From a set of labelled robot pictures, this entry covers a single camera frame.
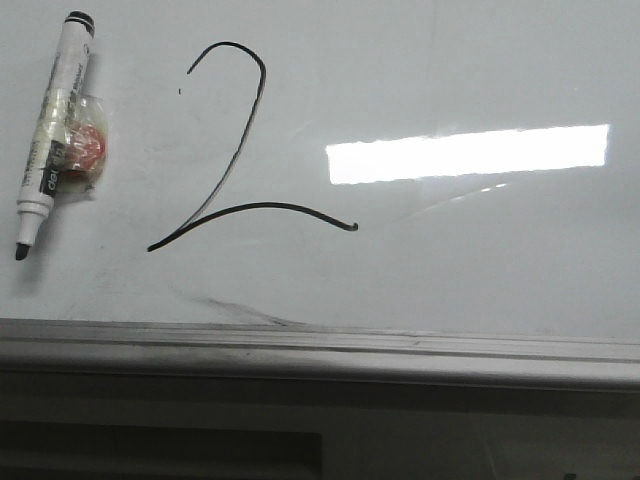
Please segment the red magnet taped to marker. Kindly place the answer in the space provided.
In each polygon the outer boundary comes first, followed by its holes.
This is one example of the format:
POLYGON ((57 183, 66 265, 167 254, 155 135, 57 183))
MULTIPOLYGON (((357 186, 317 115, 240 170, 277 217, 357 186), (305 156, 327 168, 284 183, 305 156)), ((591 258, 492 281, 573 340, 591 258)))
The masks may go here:
POLYGON ((68 129, 65 163, 58 194, 84 194, 94 190, 105 168, 109 126, 100 98, 78 97, 68 129))

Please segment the white black whiteboard marker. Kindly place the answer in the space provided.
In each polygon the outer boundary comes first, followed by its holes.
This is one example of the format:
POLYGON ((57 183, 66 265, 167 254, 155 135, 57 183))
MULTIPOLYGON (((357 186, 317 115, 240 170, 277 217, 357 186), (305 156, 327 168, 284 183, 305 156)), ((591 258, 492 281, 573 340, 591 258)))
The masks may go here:
POLYGON ((70 123, 81 93, 95 36, 93 18, 70 12, 62 25, 47 88, 17 199, 15 259, 24 260, 54 206, 70 141, 70 123))

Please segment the white whiteboard surface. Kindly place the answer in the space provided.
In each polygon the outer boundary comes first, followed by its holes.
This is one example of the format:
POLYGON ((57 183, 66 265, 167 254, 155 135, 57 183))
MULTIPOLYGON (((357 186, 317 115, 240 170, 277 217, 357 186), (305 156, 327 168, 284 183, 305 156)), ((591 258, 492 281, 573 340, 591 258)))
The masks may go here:
POLYGON ((637 339, 635 1, 5 1, 1 313, 637 339), (16 261, 65 16, 109 156, 16 261))

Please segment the grey aluminium whiteboard frame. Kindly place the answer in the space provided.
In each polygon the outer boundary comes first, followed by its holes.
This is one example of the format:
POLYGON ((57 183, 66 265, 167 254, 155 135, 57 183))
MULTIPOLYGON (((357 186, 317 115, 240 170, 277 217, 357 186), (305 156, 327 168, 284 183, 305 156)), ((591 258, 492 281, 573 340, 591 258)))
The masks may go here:
POLYGON ((637 392, 635 341, 3 319, 6 369, 637 392))

